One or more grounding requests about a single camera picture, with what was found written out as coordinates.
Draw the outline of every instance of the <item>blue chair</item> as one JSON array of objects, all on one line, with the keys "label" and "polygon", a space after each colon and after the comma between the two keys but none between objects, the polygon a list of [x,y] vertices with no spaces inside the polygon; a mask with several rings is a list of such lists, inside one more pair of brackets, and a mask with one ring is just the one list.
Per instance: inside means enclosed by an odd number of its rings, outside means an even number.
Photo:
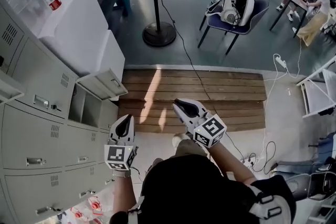
[{"label": "blue chair", "polygon": [[[219,15],[213,15],[211,17],[208,17],[207,18],[208,26],[206,27],[204,34],[201,40],[199,41],[198,48],[202,45],[202,42],[206,34],[208,33],[210,27],[216,28],[216,29],[224,30],[225,35],[227,34],[227,32],[236,34],[235,38],[230,44],[230,47],[227,49],[225,53],[225,55],[227,55],[230,52],[232,46],[236,42],[239,35],[247,35],[248,33],[250,33],[250,31],[252,31],[252,29],[257,25],[257,23],[263,17],[263,15],[266,13],[267,10],[268,10],[268,0],[255,0],[254,9],[251,14],[250,20],[244,26],[232,26],[229,23],[225,23],[220,20]],[[206,19],[206,16],[204,16],[201,26],[199,27],[200,28],[199,30],[202,29],[205,19]]]}]

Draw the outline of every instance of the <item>open locker door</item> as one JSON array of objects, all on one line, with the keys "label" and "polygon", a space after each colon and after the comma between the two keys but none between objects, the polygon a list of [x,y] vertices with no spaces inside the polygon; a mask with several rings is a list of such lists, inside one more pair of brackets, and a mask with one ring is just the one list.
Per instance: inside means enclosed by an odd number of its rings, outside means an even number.
[{"label": "open locker door", "polygon": [[79,78],[76,83],[100,100],[128,93],[111,69],[89,74]]}]

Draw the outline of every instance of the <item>plug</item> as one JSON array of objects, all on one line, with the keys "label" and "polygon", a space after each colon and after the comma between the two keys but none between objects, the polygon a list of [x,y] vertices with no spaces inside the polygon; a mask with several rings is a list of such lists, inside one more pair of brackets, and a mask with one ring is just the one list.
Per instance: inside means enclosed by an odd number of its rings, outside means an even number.
[{"label": "plug", "polygon": [[277,56],[275,60],[285,69],[287,69],[286,61],[282,60],[281,57]]}]

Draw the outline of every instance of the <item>power strip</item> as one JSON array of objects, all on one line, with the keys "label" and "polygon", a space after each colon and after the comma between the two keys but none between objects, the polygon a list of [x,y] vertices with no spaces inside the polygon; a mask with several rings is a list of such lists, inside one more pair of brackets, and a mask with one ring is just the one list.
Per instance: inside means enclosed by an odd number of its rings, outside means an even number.
[{"label": "power strip", "polygon": [[244,162],[241,160],[241,162],[250,170],[252,170],[252,167],[256,166],[259,161],[259,157],[246,158]]}]

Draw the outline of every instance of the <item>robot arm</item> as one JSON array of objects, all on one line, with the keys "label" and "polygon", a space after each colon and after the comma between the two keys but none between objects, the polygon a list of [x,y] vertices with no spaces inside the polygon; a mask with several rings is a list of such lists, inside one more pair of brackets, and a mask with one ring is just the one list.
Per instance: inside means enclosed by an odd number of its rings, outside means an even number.
[{"label": "robot arm", "polygon": [[212,115],[200,102],[192,99],[175,99],[173,110],[185,124],[193,140],[206,147],[215,145],[227,127],[219,116]]},{"label": "robot arm", "polygon": [[138,147],[134,143],[134,117],[125,115],[110,129],[108,144],[104,148],[104,159],[110,169],[129,171]]}]

